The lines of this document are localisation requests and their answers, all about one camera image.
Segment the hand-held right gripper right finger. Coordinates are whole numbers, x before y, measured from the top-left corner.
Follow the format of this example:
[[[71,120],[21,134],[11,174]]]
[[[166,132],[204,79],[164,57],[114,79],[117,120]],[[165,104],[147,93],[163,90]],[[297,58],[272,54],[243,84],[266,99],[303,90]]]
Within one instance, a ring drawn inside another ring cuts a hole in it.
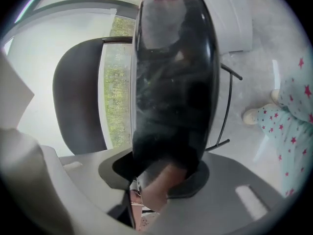
[[[102,209],[117,216],[105,197],[130,187],[135,176],[131,151],[101,151],[62,157],[61,164],[78,188]],[[237,190],[247,187],[265,211],[247,210]],[[278,202],[278,193],[239,162],[204,153],[197,171],[169,192],[167,203],[145,226],[149,235],[246,234]]]

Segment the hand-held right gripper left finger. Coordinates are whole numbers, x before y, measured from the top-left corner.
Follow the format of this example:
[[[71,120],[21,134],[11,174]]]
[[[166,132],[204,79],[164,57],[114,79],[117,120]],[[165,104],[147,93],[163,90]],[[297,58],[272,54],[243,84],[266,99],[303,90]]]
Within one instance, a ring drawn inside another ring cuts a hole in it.
[[[130,181],[114,163],[129,147],[59,158],[16,129],[0,131],[0,176],[22,212],[48,235],[131,235]]]

